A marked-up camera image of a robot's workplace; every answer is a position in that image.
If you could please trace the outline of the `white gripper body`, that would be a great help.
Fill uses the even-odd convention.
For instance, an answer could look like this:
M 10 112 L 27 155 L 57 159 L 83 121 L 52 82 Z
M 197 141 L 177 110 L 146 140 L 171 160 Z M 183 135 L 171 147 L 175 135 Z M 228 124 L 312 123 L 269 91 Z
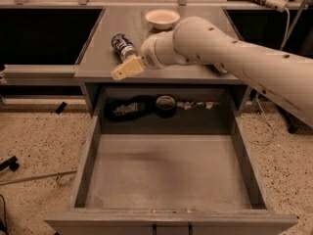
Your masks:
M 140 53 L 145 66 L 150 70 L 162 70 L 178 64 L 172 31 L 163 31 L 148 37 L 141 45 Z

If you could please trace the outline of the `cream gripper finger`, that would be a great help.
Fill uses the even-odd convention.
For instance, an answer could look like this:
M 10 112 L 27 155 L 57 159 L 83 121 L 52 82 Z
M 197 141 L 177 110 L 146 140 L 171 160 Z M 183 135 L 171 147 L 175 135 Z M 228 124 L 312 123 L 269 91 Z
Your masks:
M 140 57 L 135 55 L 127 58 L 122 64 L 117 66 L 111 76 L 114 80 L 122 80 L 127 77 L 142 73 L 145 70 L 145 65 Z

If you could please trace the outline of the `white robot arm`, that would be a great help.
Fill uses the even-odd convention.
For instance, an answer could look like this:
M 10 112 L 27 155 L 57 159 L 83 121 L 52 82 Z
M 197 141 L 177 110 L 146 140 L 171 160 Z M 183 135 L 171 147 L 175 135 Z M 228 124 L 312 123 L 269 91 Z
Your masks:
M 229 36 L 215 24 L 187 17 L 171 31 L 147 38 L 141 55 L 132 55 L 112 71 L 122 80 L 168 66 L 220 65 L 224 70 L 313 126 L 313 60 Z

